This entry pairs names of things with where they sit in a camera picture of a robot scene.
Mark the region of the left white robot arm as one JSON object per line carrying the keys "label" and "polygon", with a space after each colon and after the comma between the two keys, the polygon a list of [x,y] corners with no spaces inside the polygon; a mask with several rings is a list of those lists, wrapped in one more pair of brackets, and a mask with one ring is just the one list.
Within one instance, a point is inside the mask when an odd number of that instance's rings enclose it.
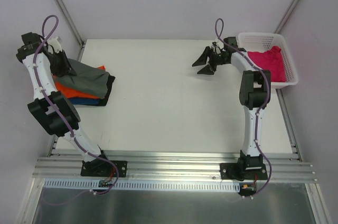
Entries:
{"label": "left white robot arm", "polygon": [[76,108],[55,86],[53,74],[70,69],[65,52],[50,53],[46,40],[36,33],[23,34],[22,41],[16,57],[27,68],[33,85],[33,101],[27,106],[30,113],[48,134],[65,138],[80,152],[85,170],[108,174],[107,156],[83,131]]}

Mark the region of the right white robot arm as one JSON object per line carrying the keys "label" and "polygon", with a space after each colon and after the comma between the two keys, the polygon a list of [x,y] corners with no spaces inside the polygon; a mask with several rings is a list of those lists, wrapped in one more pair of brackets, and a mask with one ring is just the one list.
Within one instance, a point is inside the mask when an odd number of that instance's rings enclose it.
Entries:
{"label": "right white robot arm", "polygon": [[244,48],[238,47],[234,36],[222,40],[221,48],[216,42],[206,46],[203,53],[192,64],[201,66],[198,74],[211,76],[217,67],[225,64],[233,65],[241,74],[239,102],[245,114],[245,134],[239,158],[234,163],[221,163],[222,179],[263,180],[268,179],[264,164],[265,154],[261,149],[261,129],[267,104],[271,96],[271,73],[259,68],[248,57]]}

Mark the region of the dark grey t shirt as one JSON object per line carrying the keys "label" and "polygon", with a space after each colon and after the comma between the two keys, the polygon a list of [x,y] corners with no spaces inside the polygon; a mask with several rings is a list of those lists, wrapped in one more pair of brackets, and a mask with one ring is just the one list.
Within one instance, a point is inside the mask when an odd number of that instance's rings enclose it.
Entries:
{"label": "dark grey t shirt", "polygon": [[88,66],[74,59],[68,59],[72,71],[57,77],[55,82],[86,94],[103,99],[108,91],[109,72]]}

